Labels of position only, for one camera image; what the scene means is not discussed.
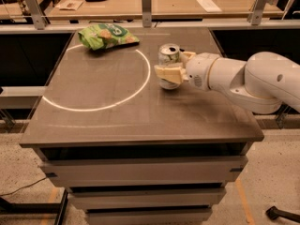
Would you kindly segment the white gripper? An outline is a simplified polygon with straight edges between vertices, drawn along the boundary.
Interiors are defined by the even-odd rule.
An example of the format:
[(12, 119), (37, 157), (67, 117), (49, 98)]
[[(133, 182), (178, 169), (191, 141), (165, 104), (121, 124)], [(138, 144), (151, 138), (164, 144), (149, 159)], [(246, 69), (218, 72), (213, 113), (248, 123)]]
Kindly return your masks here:
[(180, 52), (180, 63), (155, 65), (154, 69), (160, 79), (171, 83), (181, 84), (184, 81), (197, 89), (209, 90), (209, 71), (219, 59), (215, 53)]

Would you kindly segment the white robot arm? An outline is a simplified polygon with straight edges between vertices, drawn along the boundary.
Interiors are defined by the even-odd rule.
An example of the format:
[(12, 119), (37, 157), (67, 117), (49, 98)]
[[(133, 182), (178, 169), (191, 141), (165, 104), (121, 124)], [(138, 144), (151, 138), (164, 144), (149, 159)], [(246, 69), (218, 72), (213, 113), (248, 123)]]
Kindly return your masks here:
[(177, 63), (156, 65), (169, 83), (184, 81), (203, 91), (217, 91), (254, 113), (276, 112), (285, 103), (300, 112), (300, 65), (273, 52), (257, 52), (242, 61), (216, 53), (185, 52)]

